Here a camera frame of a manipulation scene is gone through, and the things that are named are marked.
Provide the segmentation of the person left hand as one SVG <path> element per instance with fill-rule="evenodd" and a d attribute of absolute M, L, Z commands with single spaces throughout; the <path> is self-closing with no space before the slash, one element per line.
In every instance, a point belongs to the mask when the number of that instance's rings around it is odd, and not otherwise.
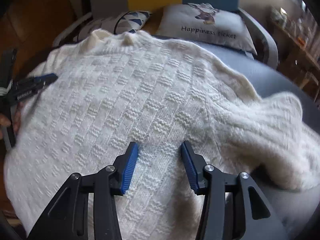
<path fill-rule="evenodd" d="M 0 124 L 4 127 L 9 127 L 12 125 L 15 134 L 19 132 L 20 126 L 21 126 L 21 112 L 24 107 L 23 102 L 19 102 L 17 104 L 15 115 L 12 117 L 12 120 L 10 121 L 6 116 L 3 114 L 0 114 Z"/>

